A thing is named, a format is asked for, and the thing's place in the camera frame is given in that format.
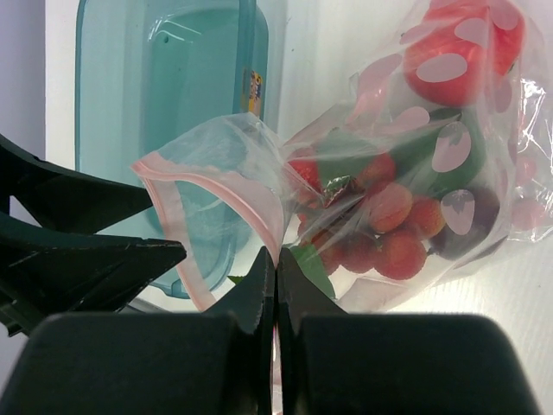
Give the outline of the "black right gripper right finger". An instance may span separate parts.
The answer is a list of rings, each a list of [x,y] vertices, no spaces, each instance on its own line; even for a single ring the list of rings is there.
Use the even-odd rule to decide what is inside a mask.
[[[287,414],[537,414],[515,350],[476,315],[349,314],[283,250],[276,269]]]

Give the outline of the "green fake lime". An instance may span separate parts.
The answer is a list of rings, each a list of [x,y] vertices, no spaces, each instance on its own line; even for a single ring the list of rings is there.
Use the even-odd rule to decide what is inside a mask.
[[[388,144],[397,181],[437,199],[468,186],[486,160],[485,140],[469,114],[390,137]]]

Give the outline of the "dark purple fake plum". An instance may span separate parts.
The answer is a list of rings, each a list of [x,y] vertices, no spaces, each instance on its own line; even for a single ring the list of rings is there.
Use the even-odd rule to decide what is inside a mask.
[[[492,231],[499,214],[496,193],[481,186],[454,190],[440,202],[443,229],[430,239],[433,253],[456,260],[472,251]]]

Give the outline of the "red strawberry bunch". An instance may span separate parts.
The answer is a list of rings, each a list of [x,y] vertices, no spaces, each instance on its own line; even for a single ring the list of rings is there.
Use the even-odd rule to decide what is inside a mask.
[[[444,227],[440,199],[397,181],[390,137],[469,114],[412,106],[393,120],[335,105],[282,146],[247,115],[238,126],[248,153],[270,178],[276,201],[260,196],[247,220],[266,246],[280,250],[291,216],[299,219],[296,257],[309,277],[337,268],[393,280],[415,277],[423,243]]]

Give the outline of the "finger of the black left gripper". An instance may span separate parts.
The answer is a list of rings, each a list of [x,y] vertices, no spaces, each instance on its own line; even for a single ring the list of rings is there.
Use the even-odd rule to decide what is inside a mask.
[[[29,334],[47,317],[122,310],[187,256],[181,243],[62,233],[1,216],[1,323]]]
[[[143,188],[41,160],[1,137],[1,211],[15,198],[42,227],[97,233],[153,206]]]

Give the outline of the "red yellow fake apple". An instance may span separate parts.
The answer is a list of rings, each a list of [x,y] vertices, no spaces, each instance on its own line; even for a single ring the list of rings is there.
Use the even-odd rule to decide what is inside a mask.
[[[428,34],[404,52],[404,78],[417,95],[451,107],[471,105],[498,85],[520,56],[525,19],[509,1],[432,1]]]

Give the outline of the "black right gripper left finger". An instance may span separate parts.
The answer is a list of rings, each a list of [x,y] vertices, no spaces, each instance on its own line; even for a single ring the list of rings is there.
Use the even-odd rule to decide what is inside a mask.
[[[4,414],[268,414],[275,267],[202,313],[65,314],[29,337]]]

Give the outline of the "clear pink zip top bag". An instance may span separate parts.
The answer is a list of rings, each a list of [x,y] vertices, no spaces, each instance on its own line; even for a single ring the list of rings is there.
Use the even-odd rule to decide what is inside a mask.
[[[349,312],[552,234],[552,66],[518,1],[420,1],[289,139],[212,118],[135,161],[194,307],[265,249]]]

